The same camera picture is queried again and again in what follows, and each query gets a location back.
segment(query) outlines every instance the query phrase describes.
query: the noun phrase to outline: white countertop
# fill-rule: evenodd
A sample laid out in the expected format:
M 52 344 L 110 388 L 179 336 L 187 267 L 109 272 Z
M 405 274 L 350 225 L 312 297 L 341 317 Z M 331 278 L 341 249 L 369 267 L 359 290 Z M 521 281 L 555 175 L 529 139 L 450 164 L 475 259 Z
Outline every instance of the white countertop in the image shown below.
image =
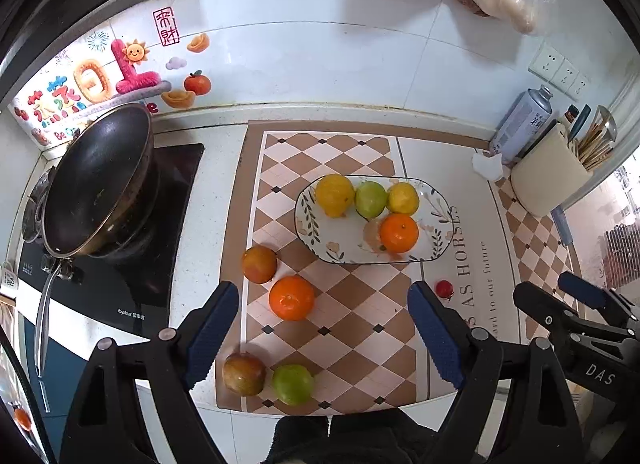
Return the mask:
M 202 143 L 205 150 L 191 189 L 175 262 L 169 325 L 178 326 L 192 309 L 201 307 L 215 290 L 220 276 L 220 259 L 226 216 L 236 176 L 246 125 L 216 126 L 158 133 L 156 147 Z M 51 161 L 46 168 L 57 161 Z M 35 184 L 41 173 L 31 177 Z M 18 244 L 17 254 L 22 250 Z M 20 281 L 17 308 L 35 323 L 40 292 Z M 99 339 L 111 337 L 119 345 L 143 338 L 88 318 L 51 300 L 49 336 L 78 356 L 88 359 Z M 215 408 L 213 371 L 192 392 L 196 404 Z

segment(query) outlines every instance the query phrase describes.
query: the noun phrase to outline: yellow lemon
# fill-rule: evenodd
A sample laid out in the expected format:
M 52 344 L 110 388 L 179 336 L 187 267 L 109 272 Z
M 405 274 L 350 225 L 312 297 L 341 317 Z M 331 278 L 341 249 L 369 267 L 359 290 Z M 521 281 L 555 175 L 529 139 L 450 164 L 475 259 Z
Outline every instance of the yellow lemon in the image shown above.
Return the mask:
M 398 182 L 389 188 L 386 208 L 392 213 L 413 215 L 419 206 L 418 192 L 408 182 Z
M 316 186 L 316 202 L 331 218 L 340 217 L 353 204 L 355 190 L 344 175 L 325 175 Z

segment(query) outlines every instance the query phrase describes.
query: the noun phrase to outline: pan rim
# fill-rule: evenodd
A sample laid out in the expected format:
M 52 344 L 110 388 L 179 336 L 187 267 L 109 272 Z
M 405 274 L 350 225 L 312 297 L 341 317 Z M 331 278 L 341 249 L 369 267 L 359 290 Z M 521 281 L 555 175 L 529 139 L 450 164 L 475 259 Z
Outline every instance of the pan rim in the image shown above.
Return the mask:
M 55 251 L 54 249 L 52 249 L 52 247 L 49 244 L 49 240 L 47 240 L 47 227 L 46 227 L 46 224 L 47 224 L 47 221 L 46 221 L 46 218 L 47 218 L 47 203 L 49 201 L 50 185 L 52 185 L 54 183 L 54 181 L 56 179 L 56 175 L 60 171 L 60 166 L 63 165 L 65 157 L 67 156 L 66 154 L 69 153 L 70 151 L 72 151 L 74 146 L 76 146 L 78 144 L 79 137 L 78 137 L 78 139 L 76 139 L 76 140 L 71 142 L 71 144 L 67 147 L 67 149 L 65 151 L 65 154 L 62 156 L 62 158 L 60 159 L 60 162 L 56 166 L 56 171 L 55 171 L 53 180 L 51 181 L 51 183 L 49 185 L 49 190 L 47 190 L 47 195 L 45 196 L 45 200 L 44 200 L 44 203 L 42 205 L 42 240 L 44 241 L 44 246 L 45 246 L 47 252 L 51 256 L 53 256 L 54 258 L 64 259 L 64 258 L 69 258 L 71 256 L 74 256 L 75 254 L 80 253 L 80 251 L 82 251 L 85 248 L 85 246 L 87 246 L 87 244 L 89 244 L 89 242 L 91 242 L 95 238 L 95 235 L 98 234 L 98 232 L 101 230 L 103 225 L 107 222 L 107 220 L 109 220 L 109 218 L 113 214 L 115 208 L 120 203 L 120 200 L 122 199 L 122 196 L 124 195 L 124 192 L 126 191 L 127 187 L 129 187 L 129 183 L 131 182 L 131 179 L 133 178 L 135 171 L 138 169 L 138 166 L 140 166 L 140 161 L 142 161 L 142 158 L 144 157 L 146 146 L 148 145 L 150 138 L 153 137 L 153 130 L 152 130 L 152 126 L 151 126 L 151 114 L 146 109 L 146 107 L 144 107 L 142 104 L 140 104 L 138 102 L 127 102 L 126 104 L 121 104 L 119 106 L 111 108 L 111 110 L 108 110 L 107 112 L 102 114 L 100 117 L 98 117 L 98 119 L 93 121 L 89 126 L 87 126 L 82 133 L 85 133 L 88 129 L 90 129 L 95 124 L 99 123 L 102 119 L 107 118 L 108 116 L 113 114 L 115 111 L 121 110 L 122 108 L 136 108 L 136 109 L 143 110 L 145 112 L 145 114 L 146 114 L 146 119 L 147 119 L 147 122 L 148 122 L 148 131 L 147 131 L 147 134 L 146 134 L 146 141 L 145 141 L 145 144 L 144 144 L 144 146 L 142 148 L 142 151 L 140 152 L 140 157 L 138 158 L 138 162 L 136 163 L 136 167 L 133 170 L 133 173 L 131 174 L 131 176 L 129 177 L 129 180 L 127 180 L 127 184 L 125 184 L 124 189 L 122 190 L 122 193 L 120 193 L 119 197 L 116 199 L 113 207 L 107 213 L 107 215 L 105 216 L 104 220 L 100 223 L 100 225 L 98 225 L 95 228 L 95 230 L 92 232 L 92 234 L 89 235 L 89 237 L 81 245 L 79 245 L 75 249 L 72 249 L 71 251 L 68 251 L 66 253 L 59 253 L 59 252 Z

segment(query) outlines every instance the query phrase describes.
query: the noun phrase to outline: aerosol can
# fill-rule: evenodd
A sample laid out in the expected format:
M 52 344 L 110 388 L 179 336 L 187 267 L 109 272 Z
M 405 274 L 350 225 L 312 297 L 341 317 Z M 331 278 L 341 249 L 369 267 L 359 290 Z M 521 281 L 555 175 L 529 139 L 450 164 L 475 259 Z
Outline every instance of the aerosol can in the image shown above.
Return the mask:
M 507 119 L 491 139 L 489 150 L 502 153 L 502 162 L 513 160 L 529 140 L 551 117 L 549 99 L 554 95 L 543 84 L 539 90 L 530 88 L 514 103 Z

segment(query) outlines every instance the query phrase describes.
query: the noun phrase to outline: floral plate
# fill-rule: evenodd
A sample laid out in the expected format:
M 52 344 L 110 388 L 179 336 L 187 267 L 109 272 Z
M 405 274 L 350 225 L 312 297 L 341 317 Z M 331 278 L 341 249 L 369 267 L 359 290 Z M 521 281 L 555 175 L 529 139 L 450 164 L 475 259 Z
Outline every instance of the floral plate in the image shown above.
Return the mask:
M 329 218 L 316 204 L 316 179 L 303 189 L 296 201 L 296 234 L 318 258 L 329 263 L 400 263 L 433 261 L 445 252 L 453 238 L 453 219 L 449 205 L 436 189 L 419 179 L 374 176 L 346 176 L 354 188 L 362 182 L 375 181 L 385 190 L 398 182 L 408 182 L 418 192 L 420 207 L 412 218 L 420 230 L 418 241 L 407 253 L 390 253 L 380 242 L 378 228 L 389 214 L 367 220 L 355 206 L 337 219 Z

